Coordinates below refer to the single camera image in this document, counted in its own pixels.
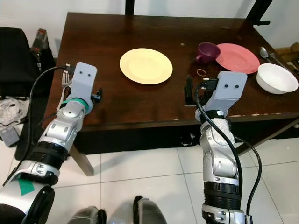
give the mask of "white bowl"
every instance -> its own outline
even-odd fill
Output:
[[[261,64],[257,70],[257,83],[273,94],[284,94],[298,89],[296,77],[276,64]]]

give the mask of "floor tile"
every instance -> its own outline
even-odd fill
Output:
[[[175,148],[106,153],[101,158],[101,182],[181,173]]]
[[[195,224],[195,217],[183,175],[152,177],[101,184],[101,208],[107,224],[132,224],[135,196],[154,201],[169,224]]]
[[[74,159],[68,157],[60,168],[58,183],[55,184],[53,188],[100,183],[100,157],[100,154],[87,155],[87,158],[94,169],[94,176],[86,176]],[[11,171],[18,165],[18,163],[19,161],[14,158],[10,168]]]
[[[241,209],[246,212],[247,199],[251,192],[252,186],[255,182],[257,169],[244,168],[243,170],[243,196]],[[192,204],[195,211],[197,222],[205,223],[202,218],[201,208],[204,202],[203,194],[203,173],[186,174],[187,186],[192,199]],[[282,220],[277,212],[277,209],[271,199],[271,196],[261,181],[257,187],[256,193],[251,203],[251,215],[253,216],[254,223],[271,223],[282,224]]]
[[[15,126],[15,129],[19,135],[21,134],[22,128],[23,124]],[[0,140],[0,188],[9,174],[15,150],[16,147],[9,148],[4,144],[3,141]]]
[[[184,173],[202,172],[203,153],[202,147],[200,145],[178,148],[178,154],[182,163]],[[254,163],[248,153],[240,156],[240,162],[242,167],[244,168],[254,166]]]
[[[263,167],[263,179],[284,224],[299,222],[299,162]]]
[[[100,184],[58,188],[47,224],[67,224],[80,209],[100,207]]]
[[[284,162],[299,161],[299,138],[293,139],[271,139],[256,147],[260,154],[262,164],[277,164]],[[250,151],[250,155],[257,165],[255,154]]]

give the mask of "mug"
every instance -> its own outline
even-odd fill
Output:
[[[198,45],[196,61],[200,64],[207,64],[216,60],[220,53],[220,48],[218,48],[215,44],[203,42]]]

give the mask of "pink plate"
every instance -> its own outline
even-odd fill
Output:
[[[216,61],[230,71],[240,71],[246,74],[254,73],[260,66],[258,58],[248,49],[233,43],[217,45],[221,53]]]

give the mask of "white cord bundle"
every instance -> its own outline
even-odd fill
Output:
[[[26,117],[28,100],[8,98],[0,100],[0,131],[8,126],[15,126]]]

